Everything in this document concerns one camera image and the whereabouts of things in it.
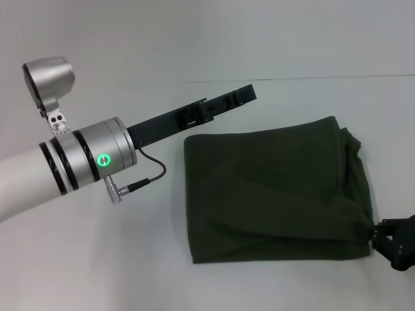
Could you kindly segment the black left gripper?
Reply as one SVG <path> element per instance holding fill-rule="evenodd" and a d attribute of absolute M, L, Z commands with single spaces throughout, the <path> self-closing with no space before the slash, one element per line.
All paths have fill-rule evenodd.
<path fill-rule="evenodd" d="M 142 148 L 213 120 L 212 113 L 225 113 L 256 100 L 252 84 L 225 95 L 205 98 L 147 121 L 129 126 L 128 133 L 135 148 Z"/>

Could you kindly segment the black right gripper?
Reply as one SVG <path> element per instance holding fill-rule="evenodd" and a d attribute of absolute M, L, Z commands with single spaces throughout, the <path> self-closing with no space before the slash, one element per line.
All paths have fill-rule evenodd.
<path fill-rule="evenodd" d="M 373 227 L 372 249 L 391 262 L 397 271 L 414 266 L 414 215 L 382 219 Z"/>

